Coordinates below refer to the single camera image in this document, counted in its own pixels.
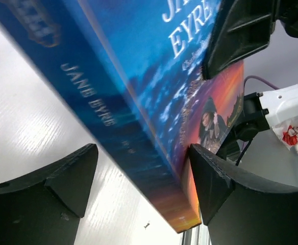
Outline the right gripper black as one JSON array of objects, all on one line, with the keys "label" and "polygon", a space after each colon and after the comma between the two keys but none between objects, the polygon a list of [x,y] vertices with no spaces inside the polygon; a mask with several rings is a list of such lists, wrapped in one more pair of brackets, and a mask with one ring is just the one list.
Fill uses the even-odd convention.
[{"label": "right gripper black", "polygon": [[[221,1],[202,62],[205,80],[265,49],[275,19],[275,1]],[[298,0],[279,1],[277,19],[298,38]]]}]

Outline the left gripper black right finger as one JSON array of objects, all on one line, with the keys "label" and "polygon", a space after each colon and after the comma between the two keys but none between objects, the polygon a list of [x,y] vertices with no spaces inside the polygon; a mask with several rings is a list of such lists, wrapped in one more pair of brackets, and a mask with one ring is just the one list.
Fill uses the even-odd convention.
[{"label": "left gripper black right finger", "polygon": [[298,244],[298,187],[250,173],[199,144],[188,153],[212,244]]}]

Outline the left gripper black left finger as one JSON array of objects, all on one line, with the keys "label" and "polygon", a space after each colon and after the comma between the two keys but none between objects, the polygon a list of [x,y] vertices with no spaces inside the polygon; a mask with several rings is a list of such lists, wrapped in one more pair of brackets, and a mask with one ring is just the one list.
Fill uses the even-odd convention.
[{"label": "left gripper black left finger", "polygon": [[0,183],[0,244],[74,244],[98,160],[96,144]]}]

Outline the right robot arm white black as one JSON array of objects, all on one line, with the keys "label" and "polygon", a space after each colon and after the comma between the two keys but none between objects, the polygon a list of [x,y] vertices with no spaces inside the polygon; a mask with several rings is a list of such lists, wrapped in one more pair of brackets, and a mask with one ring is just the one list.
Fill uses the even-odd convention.
[{"label": "right robot arm white black", "polygon": [[[203,4],[204,17],[213,18],[202,62],[205,80],[267,48],[276,21],[287,35],[298,38],[298,1],[218,1],[216,7]],[[298,84],[246,95],[217,155],[226,159],[236,149],[236,141],[251,143],[257,133],[294,119],[298,119]]]}]

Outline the Jane Eyre book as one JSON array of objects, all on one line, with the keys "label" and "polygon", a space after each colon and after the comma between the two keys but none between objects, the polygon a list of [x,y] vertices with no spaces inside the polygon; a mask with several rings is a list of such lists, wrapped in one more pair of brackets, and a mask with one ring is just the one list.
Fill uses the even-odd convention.
[{"label": "Jane Eyre book", "polygon": [[181,233],[201,223],[187,149],[216,153],[243,106],[244,65],[203,77],[222,1],[0,1],[0,24]]}]

